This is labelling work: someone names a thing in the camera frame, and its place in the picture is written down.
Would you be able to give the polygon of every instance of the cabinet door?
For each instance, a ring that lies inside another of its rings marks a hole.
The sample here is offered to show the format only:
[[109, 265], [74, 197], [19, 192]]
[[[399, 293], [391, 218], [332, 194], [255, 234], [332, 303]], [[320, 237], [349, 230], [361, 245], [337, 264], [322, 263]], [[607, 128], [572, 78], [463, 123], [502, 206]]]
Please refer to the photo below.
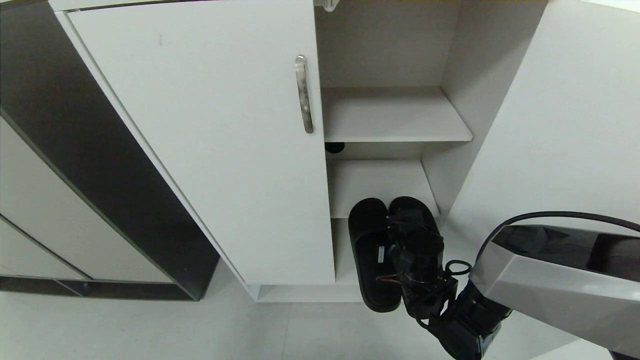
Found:
[[[312, 1], [69, 13], [135, 126], [248, 284], [335, 281]], [[296, 57], [307, 58], [314, 132]]]
[[0, 218], [0, 274], [3, 272], [56, 279], [83, 278]]

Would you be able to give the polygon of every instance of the floor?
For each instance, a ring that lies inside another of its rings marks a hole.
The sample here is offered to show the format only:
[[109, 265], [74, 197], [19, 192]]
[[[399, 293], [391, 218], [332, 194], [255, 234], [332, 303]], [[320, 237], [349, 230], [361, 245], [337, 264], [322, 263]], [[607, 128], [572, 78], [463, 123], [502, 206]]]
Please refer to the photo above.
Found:
[[[513, 313], [484, 359], [528, 360], [574, 340]], [[197, 303], [0, 293], [2, 360], [182, 358], [450, 359], [403, 308], [378, 314], [363, 304], [256, 304], [222, 262]]]

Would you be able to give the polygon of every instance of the shelf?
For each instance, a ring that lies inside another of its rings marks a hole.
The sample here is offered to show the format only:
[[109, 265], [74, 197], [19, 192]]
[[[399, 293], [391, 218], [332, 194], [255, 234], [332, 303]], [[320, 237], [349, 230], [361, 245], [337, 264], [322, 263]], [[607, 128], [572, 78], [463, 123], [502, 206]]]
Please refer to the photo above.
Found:
[[362, 199], [377, 197], [386, 205], [399, 196], [422, 201], [440, 216], [419, 160], [341, 160], [328, 169], [331, 218], [348, 218]]
[[473, 139], [437, 86], [322, 89], [327, 142], [466, 142]]

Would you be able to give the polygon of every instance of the black cable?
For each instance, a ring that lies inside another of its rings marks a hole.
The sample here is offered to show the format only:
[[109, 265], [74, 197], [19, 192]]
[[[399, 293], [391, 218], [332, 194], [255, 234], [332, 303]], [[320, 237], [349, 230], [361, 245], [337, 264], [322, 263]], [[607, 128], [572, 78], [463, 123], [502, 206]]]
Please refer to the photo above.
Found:
[[[451, 265], [453, 264], [458, 264], [458, 265], [465, 265], [467, 268], [462, 270], [462, 271], [451, 271]], [[448, 262], [445, 265], [445, 270], [447, 270], [449, 273], [451, 273], [451, 275], [453, 276], [458, 276], [458, 275], [465, 275], [465, 274], [469, 274], [471, 272], [471, 268], [473, 266], [470, 263], [467, 263], [464, 260], [450, 260], [450, 262]]]
[[585, 219], [585, 220], [594, 220], [594, 221], [599, 221], [599, 222], [605, 222], [607, 224], [612, 224], [612, 225], [618, 225], [618, 226], [622, 226], [625, 227], [627, 229], [633, 230], [633, 231], [637, 231], [640, 233], [640, 225], [631, 222], [631, 221], [626, 221], [626, 220], [622, 220], [622, 219], [618, 219], [618, 218], [614, 218], [614, 217], [608, 217], [605, 215], [598, 215], [598, 214], [591, 214], [591, 213], [581, 213], [581, 212], [577, 212], [577, 211], [537, 211], [535, 213], [526, 213], [526, 214], [522, 214], [522, 215], [518, 215], [516, 217], [512, 217], [509, 220], [503, 222], [502, 224], [498, 225], [498, 227], [496, 227], [491, 234], [489, 234], [489, 237], [487, 237], [487, 239], [484, 241], [484, 243], [482, 244], [482, 247], [480, 247], [480, 251], [478, 252], [478, 255], [476, 256], [476, 263], [478, 262], [478, 259], [480, 258], [480, 255], [482, 255], [484, 248], [487, 246], [487, 244], [489, 244], [491, 242], [491, 240], [493, 240], [493, 238], [498, 235], [498, 233], [507, 225], [511, 225], [514, 222], [518, 222], [518, 221], [522, 221], [522, 220], [527, 220], [530, 218], [581, 218], [581, 219]]

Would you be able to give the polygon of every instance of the silver handle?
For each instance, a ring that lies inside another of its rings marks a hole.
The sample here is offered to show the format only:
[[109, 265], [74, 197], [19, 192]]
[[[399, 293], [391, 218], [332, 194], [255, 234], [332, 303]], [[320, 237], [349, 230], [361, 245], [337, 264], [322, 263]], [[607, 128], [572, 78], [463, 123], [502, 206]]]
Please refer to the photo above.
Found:
[[309, 91], [307, 90], [307, 58], [304, 55], [296, 56], [296, 81], [298, 82], [302, 124], [304, 124], [307, 134], [313, 134], [314, 123], [311, 119], [311, 105], [309, 104]]

